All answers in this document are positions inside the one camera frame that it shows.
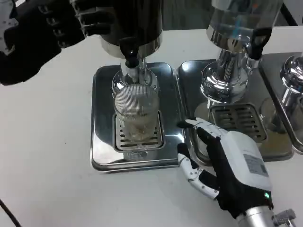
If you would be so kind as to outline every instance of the black knob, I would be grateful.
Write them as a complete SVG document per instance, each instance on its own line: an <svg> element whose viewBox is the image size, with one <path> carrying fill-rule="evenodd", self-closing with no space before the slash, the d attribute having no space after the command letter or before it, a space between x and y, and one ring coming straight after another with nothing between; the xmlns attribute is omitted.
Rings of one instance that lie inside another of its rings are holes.
<svg viewBox="0 0 303 227"><path fill-rule="evenodd" d="M263 48L268 43L272 33L271 27L258 28L252 33L250 45L246 48L251 59L258 60L262 56Z"/></svg>
<svg viewBox="0 0 303 227"><path fill-rule="evenodd" d="M137 37L126 37L119 40L119 46L122 54L126 59L126 66L129 68L135 68L139 65L138 52L139 44Z"/></svg>

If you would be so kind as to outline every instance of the robotic arm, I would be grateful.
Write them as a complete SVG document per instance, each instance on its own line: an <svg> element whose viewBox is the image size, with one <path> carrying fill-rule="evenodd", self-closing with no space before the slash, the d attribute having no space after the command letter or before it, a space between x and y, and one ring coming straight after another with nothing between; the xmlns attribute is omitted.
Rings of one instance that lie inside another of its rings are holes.
<svg viewBox="0 0 303 227"><path fill-rule="evenodd" d="M0 0L0 83L24 82L86 36L110 32L108 0Z"/></svg>
<svg viewBox="0 0 303 227"><path fill-rule="evenodd" d="M185 144L178 145L178 161L187 180L200 192L216 199L239 226L273 227L291 223L292 210L273 213L271 183L259 149L249 136L226 131L201 118L178 124L193 128L207 145L216 176L191 160Z"/></svg>

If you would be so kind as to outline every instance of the metal grate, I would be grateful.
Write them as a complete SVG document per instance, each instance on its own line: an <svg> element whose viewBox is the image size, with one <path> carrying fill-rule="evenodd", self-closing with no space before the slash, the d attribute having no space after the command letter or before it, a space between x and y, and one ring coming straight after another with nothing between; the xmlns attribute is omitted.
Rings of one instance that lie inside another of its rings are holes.
<svg viewBox="0 0 303 227"><path fill-rule="evenodd" d="M266 140L263 123L252 104L214 105L210 108L214 123L228 131L239 131L256 142Z"/></svg>
<svg viewBox="0 0 303 227"><path fill-rule="evenodd" d="M131 142L130 140L125 138L117 116L115 117L115 129L115 144L118 151L152 150L160 148L163 145L160 114L158 114L158 122L153 137L143 143Z"/></svg>

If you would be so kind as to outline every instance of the white tabletop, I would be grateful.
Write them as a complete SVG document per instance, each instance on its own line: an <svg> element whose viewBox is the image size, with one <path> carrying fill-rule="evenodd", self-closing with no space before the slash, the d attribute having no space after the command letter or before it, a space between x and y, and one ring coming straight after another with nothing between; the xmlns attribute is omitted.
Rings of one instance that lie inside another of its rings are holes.
<svg viewBox="0 0 303 227"><path fill-rule="evenodd" d="M303 50L303 27L275 28L264 53ZM149 62L215 58L205 30L165 31ZM23 227L234 227L181 169L103 175L89 161L92 77L118 64L93 36L63 50L23 84L0 88L0 198ZM303 224L303 156L267 163L275 211ZM0 209L0 226L13 226Z"/></svg>

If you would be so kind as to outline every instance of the glass cup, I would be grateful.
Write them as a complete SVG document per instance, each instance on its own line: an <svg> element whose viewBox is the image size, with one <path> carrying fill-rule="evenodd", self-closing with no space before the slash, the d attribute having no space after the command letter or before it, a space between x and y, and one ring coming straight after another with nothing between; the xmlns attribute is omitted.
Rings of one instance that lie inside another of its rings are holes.
<svg viewBox="0 0 303 227"><path fill-rule="evenodd" d="M114 98L114 108L127 139L143 142L153 136L158 121L159 97L151 87L132 84Z"/></svg>

